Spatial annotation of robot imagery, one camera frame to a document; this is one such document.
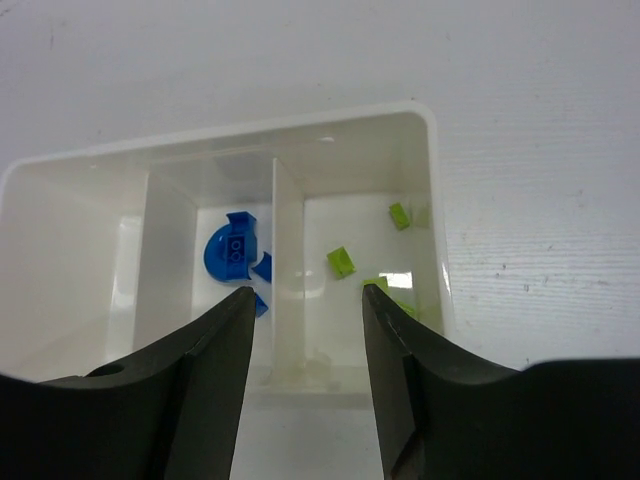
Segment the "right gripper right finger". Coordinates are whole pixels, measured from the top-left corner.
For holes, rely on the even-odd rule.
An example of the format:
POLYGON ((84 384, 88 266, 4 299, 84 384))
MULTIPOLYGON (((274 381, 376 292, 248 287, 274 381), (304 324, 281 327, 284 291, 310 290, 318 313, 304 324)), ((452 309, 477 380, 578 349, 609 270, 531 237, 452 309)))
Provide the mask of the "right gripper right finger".
POLYGON ((635 479, 639 362, 514 370, 362 293, 366 356, 388 479, 635 479))

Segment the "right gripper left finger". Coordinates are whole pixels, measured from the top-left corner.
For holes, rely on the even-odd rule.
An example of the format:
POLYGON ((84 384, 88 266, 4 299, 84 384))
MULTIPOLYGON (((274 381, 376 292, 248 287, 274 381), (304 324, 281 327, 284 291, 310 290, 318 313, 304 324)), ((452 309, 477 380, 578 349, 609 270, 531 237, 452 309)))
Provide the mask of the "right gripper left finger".
POLYGON ((202 316, 84 376, 1 380, 5 479, 226 479, 254 337, 256 296, 202 316))

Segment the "large blue round lego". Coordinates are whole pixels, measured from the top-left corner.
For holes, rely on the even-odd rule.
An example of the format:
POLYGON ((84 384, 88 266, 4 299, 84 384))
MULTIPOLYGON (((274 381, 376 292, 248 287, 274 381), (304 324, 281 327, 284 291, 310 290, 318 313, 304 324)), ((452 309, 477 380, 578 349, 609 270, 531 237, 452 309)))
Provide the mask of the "large blue round lego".
POLYGON ((205 269, 223 283, 249 280, 249 267, 257 262, 257 220, 248 211, 228 213, 227 219, 205 246, 205 269))

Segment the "green lego brick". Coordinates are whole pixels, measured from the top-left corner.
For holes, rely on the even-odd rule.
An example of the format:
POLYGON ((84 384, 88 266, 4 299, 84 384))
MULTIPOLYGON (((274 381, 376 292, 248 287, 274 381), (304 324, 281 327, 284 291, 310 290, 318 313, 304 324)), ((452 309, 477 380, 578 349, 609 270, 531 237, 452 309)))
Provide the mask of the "green lego brick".
POLYGON ((389 213, 393 224, 398 231, 402 231, 410 227, 410 217, 400 202, 390 205, 389 213))

